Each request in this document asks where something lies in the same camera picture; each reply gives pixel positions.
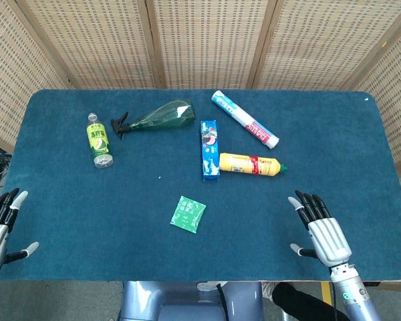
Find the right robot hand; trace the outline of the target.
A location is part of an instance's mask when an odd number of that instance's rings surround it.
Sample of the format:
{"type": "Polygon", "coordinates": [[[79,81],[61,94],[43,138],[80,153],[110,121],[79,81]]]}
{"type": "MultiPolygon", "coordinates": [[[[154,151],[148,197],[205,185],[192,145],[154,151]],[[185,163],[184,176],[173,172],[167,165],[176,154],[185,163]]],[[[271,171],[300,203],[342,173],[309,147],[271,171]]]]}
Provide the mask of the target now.
{"type": "Polygon", "coordinates": [[[313,248],[306,249],[295,243],[290,248],[300,257],[318,259],[323,265],[333,268],[349,261],[352,251],[347,239],[335,218],[333,218],[323,200],[317,195],[296,191],[296,198],[288,201],[298,213],[313,248]]]}

